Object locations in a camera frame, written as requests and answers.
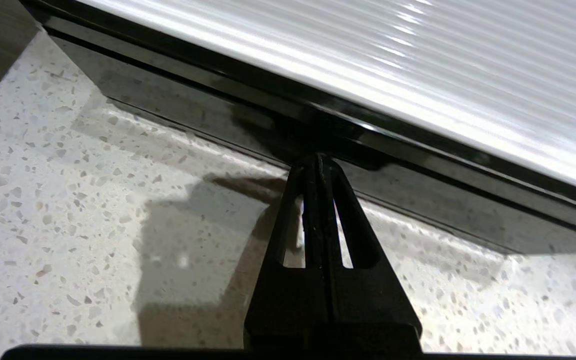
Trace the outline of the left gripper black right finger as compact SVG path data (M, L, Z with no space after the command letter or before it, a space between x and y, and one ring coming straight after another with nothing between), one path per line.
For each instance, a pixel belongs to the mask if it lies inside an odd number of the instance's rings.
M318 155L327 321L342 348L419 351L422 325L342 168Z

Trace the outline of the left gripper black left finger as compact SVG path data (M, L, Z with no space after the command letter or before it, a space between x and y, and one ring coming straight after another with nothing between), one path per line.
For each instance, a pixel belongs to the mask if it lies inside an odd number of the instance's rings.
M318 155L309 155L288 174L244 320L247 350L303 349L311 331L329 318L317 200L321 164ZM297 224L304 230L305 265L288 268L285 255Z

